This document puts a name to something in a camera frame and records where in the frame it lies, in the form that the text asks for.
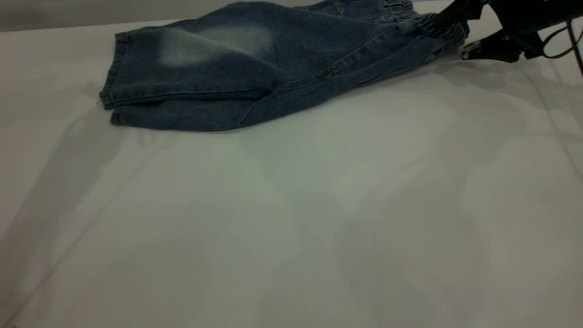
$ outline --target white table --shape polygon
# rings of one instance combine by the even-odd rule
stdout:
[[[571,57],[443,58],[238,131],[111,126],[113,33],[162,23],[0,33],[0,327],[583,326]]]

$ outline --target jeans hem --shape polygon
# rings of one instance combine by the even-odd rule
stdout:
[[[128,33],[118,33],[115,35],[115,53],[111,68],[107,73],[106,84],[99,93],[99,98],[103,102],[105,109],[115,108],[115,101],[111,97],[111,90],[115,86],[117,76],[120,72],[121,64],[124,62],[128,52]]]
[[[124,123],[121,121],[121,114],[124,112],[124,108],[125,106],[114,109],[114,111],[111,113],[111,124],[124,125]]]

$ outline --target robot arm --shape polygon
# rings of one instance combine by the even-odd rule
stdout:
[[[495,11],[503,29],[466,46],[462,59],[515,62],[522,53],[527,59],[543,56],[549,39],[541,40],[538,31],[567,22],[560,31],[569,30],[573,48],[562,55],[575,51],[583,72],[577,48],[581,37],[575,38],[571,26],[573,19],[583,16],[583,0],[455,0],[437,16],[437,27],[447,29],[457,22],[479,19],[486,4]]]

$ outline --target elastic waistband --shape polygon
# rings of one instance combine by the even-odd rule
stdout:
[[[422,15],[418,19],[413,19],[412,22],[419,28],[419,30],[428,37],[433,37],[442,40],[445,44],[456,44],[463,42],[470,34],[470,28],[467,22],[456,23],[452,28],[447,30],[436,29],[436,13],[428,13]]]
[[[415,9],[413,9],[413,2],[411,0],[383,0],[385,8],[392,17],[399,20],[411,19],[420,16]]]

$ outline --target denim jeans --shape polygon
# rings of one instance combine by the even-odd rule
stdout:
[[[238,2],[198,19],[116,34],[100,97],[111,122],[155,129],[247,127],[409,71],[461,46],[410,0]]]

